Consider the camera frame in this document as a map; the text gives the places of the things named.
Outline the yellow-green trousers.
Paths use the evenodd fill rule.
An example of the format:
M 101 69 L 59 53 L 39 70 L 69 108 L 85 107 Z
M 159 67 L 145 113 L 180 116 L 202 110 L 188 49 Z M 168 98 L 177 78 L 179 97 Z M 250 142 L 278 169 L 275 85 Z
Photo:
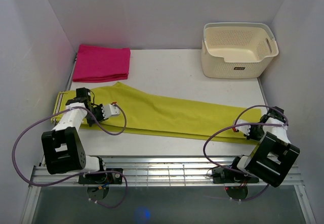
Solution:
M 121 82 L 92 89 L 95 104 L 116 102 L 123 114 L 82 128 L 109 132 L 207 140 L 234 123 L 243 108 L 148 94 Z

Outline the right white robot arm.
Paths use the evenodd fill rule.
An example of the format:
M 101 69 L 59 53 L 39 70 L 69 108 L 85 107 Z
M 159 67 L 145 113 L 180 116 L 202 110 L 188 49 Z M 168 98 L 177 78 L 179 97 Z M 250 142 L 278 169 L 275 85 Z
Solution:
M 257 124 L 251 125 L 239 118 L 234 124 L 234 132 L 243 133 L 248 140 L 257 141 L 257 145 L 250 155 L 237 157 L 228 170 L 230 179 L 241 182 L 250 175 L 273 187 L 281 185 L 300 154 L 300 149 L 288 139 L 284 110 L 269 107 Z

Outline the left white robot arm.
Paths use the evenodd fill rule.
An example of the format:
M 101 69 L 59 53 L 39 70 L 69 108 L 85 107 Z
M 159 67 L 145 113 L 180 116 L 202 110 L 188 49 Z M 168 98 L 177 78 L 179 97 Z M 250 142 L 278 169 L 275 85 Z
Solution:
M 96 183 L 107 179 L 107 170 L 103 168 L 99 157 L 86 155 L 78 135 L 84 119 L 91 126 L 111 116 L 119 115 L 119 109 L 112 104 L 96 105 L 91 102 L 91 91 L 78 88 L 76 97 L 66 103 L 68 112 L 59 123 L 42 134 L 42 146 L 47 170 L 50 174 L 67 172 L 90 172 L 90 178 Z

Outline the folded pink trousers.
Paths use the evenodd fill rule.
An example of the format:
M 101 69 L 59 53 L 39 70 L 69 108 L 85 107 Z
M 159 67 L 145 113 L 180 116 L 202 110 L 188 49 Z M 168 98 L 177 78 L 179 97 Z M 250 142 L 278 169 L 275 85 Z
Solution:
M 131 50 L 81 44 L 77 51 L 73 82 L 100 83 L 125 80 L 129 75 Z

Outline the cream perforated plastic basket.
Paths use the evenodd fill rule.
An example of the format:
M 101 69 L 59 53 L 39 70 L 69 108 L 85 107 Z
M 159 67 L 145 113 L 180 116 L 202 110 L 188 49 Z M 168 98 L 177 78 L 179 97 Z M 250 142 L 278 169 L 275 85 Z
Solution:
M 276 39 L 266 24 L 217 22 L 204 26 L 201 66 L 206 77 L 257 78 L 278 54 Z

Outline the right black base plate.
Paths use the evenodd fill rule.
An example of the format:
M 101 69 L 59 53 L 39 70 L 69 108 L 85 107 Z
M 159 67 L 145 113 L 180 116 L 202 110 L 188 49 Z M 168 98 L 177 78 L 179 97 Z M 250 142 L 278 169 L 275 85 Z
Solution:
M 249 190 L 248 184 L 258 184 L 257 177 L 245 176 L 221 167 L 211 168 L 209 177 L 214 184 L 224 184 L 225 192 L 231 199 L 244 200 L 247 198 Z

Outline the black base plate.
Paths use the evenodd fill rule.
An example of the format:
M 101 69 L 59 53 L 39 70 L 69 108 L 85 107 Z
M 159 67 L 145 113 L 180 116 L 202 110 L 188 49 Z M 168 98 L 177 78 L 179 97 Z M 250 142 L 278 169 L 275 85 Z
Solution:
M 106 168 L 109 173 L 86 174 L 78 177 L 78 184 L 87 186 L 87 195 L 94 200 L 103 200 L 107 197 L 110 185 L 121 185 L 123 178 L 122 168 Z
M 209 177 L 214 184 L 224 184 L 225 192 L 231 199 L 244 200 L 247 198 L 249 190 L 248 184 L 258 184 L 257 177 L 245 176 L 221 167 L 211 168 Z

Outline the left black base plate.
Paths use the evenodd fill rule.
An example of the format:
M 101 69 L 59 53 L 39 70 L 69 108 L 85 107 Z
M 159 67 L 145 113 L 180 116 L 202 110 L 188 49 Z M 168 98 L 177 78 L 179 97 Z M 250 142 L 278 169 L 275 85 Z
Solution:
M 87 186 L 87 195 L 94 200 L 103 200 L 107 197 L 110 185 L 121 185 L 123 178 L 122 168 L 106 168 L 109 173 L 86 174 L 78 177 L 78 184 Z

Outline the aluminium rail frame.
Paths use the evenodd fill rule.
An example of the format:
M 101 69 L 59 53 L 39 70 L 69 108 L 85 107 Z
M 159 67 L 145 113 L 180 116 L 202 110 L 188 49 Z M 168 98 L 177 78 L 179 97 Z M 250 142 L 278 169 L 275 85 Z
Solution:
M 72 178 L 30 187 L 22 223 L 315 223 L 297 166 L 278 188 L 247 184 L 249 201 L 232 200 L 202 157 L 106 158 L 127 178 L 108 190 Z

